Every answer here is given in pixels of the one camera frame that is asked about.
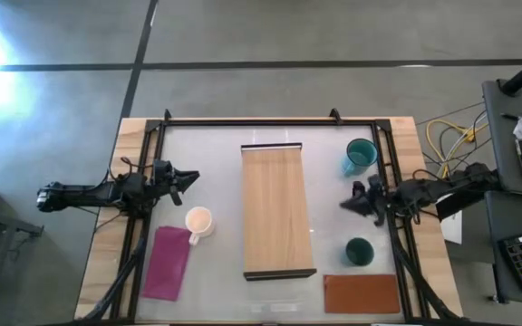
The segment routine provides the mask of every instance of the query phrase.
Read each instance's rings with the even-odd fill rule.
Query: pink cloth
[[[142,296],[173,302],[179,298],[189,259],[189,238],[187,229],[163,226],[156,230]]]

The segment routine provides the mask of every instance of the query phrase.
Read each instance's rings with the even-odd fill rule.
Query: concrete floor
[[[149,0],[0,0],[0,64],[133,62],[148,7]],[[160,0],[145,62],[500,58],[522,58],[522,0]],[[481,101],[483,81],[519,69],[151,71],[140,75],[130,115],[159,117],[168,108],[179,117],[323,116],[337,108],[422,121]],[[0,72],[0,209],[45,225],[43,238],[6,263],[0,325],[72,318],[95,217],[40,213],[35,192],[52,180],[102,178],[130,76]],[[468,126],[482,110],[449,119]],[[472,160],[494,167],[492,148]],[[467,317],[522,325],[521,303],[485,300],[493,293],[487,265],[452,264]]]

